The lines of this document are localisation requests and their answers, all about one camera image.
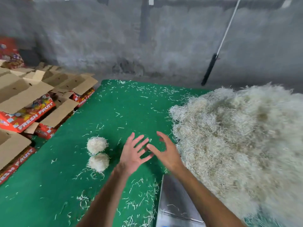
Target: finger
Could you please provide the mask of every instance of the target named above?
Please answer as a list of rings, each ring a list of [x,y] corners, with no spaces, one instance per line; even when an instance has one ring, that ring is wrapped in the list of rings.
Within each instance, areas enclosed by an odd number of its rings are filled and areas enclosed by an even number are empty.
[[[134,139],[134,132],[127,138],[126,143],[130,143]]]
[[[151,145],[150,143],[146,145],[146,147],[153,152],[157,157],[159,157],[161,155],[161,152],[154,146]]]
[[[135,139],[131,142],[131,146],[134,147],[142,138],[144,138],[144,135],[139,135],[139,137],[135,138]]]
[[[164,133],[157,131],[157,135],[160,136],[161,138],[163,138],[165,145],[167,147],[167,145],[174,145],[174,143],[171,141],[171,139]]]
[[[151,153],[149,156],[141,159],[141,164],[147,162],[148,160],[150,160],[152,157],[154,156],[153,153]]]
[[[141,143],[139,143],[135,150],[138,152],[145,144],[147,144],[149,142],[149,138],[144,139]]]
[[[141,157],[146,152],[146,149],[140,150],[138,156]]]

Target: gray concrete wall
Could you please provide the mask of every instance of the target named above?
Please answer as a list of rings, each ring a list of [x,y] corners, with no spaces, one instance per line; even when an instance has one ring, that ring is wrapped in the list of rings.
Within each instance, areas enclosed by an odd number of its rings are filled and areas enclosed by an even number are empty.
[[[200,87],[237,0],[0,0],[0,34],[52,64]],[[242,0],[206,88],[270,81],[301,91],[303,1]]]

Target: green table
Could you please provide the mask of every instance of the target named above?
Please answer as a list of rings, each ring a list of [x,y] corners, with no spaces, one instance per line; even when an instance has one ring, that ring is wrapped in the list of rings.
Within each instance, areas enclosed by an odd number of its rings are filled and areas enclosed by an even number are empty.
[[[163,149],[156,131],[172,138],[168,109],[183,104],[193,90],[134,81],[104,80],[92,97],[0,186],[1,226],[75,226],[119,161],[131,132]],[[110,165],[104,175],[86,168],[87,139],[104,137]],[[153,157],[130,177],[113,226],[155,224],[165,168]]]

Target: left hand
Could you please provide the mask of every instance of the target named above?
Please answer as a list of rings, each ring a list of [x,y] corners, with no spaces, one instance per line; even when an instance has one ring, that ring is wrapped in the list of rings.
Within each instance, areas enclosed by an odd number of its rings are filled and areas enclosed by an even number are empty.
[[[142,156],[146,152],[145,149],[140,149],[149,141],[149,139],[146,138],[136,147],[134,147],[138,142],[140,142],[140,140],[142,140],[142,138],[144,138],[144,135],[140,135],[139,137],[134,139],[134,133],[132,133],[131,136],[127,138],[127,141],[123,147],[123,151],[120,157],[120,163],[124,165],[128,175],[131,175],[138,169],[138,167],[142,163],[145,163],[154,156],[154,154],[152,153],[143,159],[140,158],[140,156]]]

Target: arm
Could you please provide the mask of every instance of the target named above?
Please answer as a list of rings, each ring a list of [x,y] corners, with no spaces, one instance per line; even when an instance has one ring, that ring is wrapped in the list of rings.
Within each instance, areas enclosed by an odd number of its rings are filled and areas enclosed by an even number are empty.
[[[160,152],[151,144],[148,144],[147,148],[181,182],[205,224],[208,227],[244,227],[241,220],[183,165],[178,150],[170,138],[161,132],[157,132],[157,135],[160,136],[160,141],[165,142],[166,150]]]
[[[108,181],[95,197],[77,227],[112,226],[127,179],[142,163],[153,157],[153,154],[151,154],[146,158],[140,158],[145,153],[144,149],[140,149],[149,141],[148,138],[134,147],[143,137],[144,135],[140,135],[134,139],[134,133],[128,137],[123,147],[120,162],[112,171]]]

